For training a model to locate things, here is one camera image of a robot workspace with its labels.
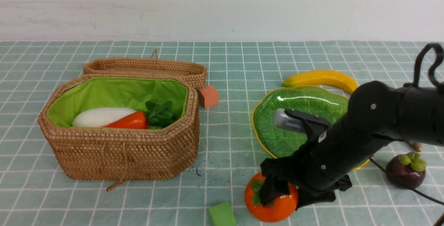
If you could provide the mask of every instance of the green block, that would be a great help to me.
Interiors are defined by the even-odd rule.
[[[236,226],[236,218],[228,202],[211,207],[210,220],[213,226]]]

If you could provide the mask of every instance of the banana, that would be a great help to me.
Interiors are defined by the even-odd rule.
[[[330,69],[319,69],[293,74],[282,82],[283,87],[328,85],[352,94],[359,84],[347,74]]]

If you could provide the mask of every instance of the carrot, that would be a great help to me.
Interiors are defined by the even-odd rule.
[[[142,111],[136,111],[126,117],[116,120],[104,128],[146,129],[146,115]]]

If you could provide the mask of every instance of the basket lid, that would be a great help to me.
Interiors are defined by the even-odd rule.
[[[147,76],[176,77],[186,81],[194,88],[205,86],[206,66],[179,60],[159,59],[157,49],[150,58],[105,58],[86,63],[84,74],[126,73]]]

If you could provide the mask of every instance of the white wall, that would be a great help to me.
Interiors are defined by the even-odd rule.
[[[444,0],[0,0],[0,40],[444,41]]]

